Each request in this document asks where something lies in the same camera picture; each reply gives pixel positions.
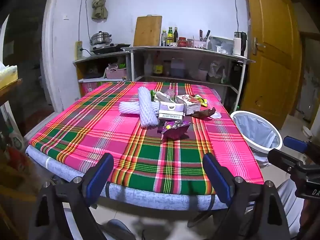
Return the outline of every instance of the kettle handle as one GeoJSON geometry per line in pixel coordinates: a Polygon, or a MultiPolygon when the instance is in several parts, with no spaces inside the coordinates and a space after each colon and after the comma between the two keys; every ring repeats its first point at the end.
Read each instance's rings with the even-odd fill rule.
{"type": "Polygon", "coordinates": [[[244,56],[246,47],[247,47],[247,34],[245,32],[241,32],[241,56],[244,56]]]}

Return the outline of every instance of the white kettle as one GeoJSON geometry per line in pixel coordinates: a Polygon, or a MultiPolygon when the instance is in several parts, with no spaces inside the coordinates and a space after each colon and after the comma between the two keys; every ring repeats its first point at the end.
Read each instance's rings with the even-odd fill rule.
{"type": "Polygon", "coordinates": [[[248,57],[248,41],[245,32],[235,32],[232,55],[243,58],[248,57]]]}

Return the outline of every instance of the purple snack wrapper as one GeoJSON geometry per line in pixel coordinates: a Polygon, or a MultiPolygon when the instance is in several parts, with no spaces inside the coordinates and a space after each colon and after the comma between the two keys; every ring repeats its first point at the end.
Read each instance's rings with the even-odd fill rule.
{"type": "Polygon", "coordinates": [[[191,122],[188,121],[164,122],[164,124],[158,128],[158,133],[163,134],[164,137],[177,140],[187,132],[190,124],[191,122]]]}

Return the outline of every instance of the blue gripper pad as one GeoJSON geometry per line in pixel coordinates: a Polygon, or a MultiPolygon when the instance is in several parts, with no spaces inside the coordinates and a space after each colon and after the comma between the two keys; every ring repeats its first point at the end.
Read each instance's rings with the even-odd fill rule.
{"type": "Polygon", "coordinates": [[[88,206],[96,203],[112,170],[113,156],[105,153],[98,163],[84,174],[82,194],[88,206]]]}
{"type": "Polygon", "coordinates": [[[226,167],[222,167],[211,153],[204,155],[202,166],[219,200],[229,206],[235,191],[234,177],[231,172],[226,167]]]}
{"type": "Polygon", "coordinates": [[[286,136],[283,139],[283,145],[291,148],[297,152],[304,153],[307,149],[307,142],[300,141],[298,139],[292,138],[290,136],[286,136]]]}

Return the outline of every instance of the wooden cutting board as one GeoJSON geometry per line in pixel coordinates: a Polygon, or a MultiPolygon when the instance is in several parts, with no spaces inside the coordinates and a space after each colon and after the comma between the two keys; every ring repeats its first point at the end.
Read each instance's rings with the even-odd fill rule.
{"type": "Polygon", "coordinates": [[[159,46],[162,16],[137,18],[133,46],[159,46]]]}

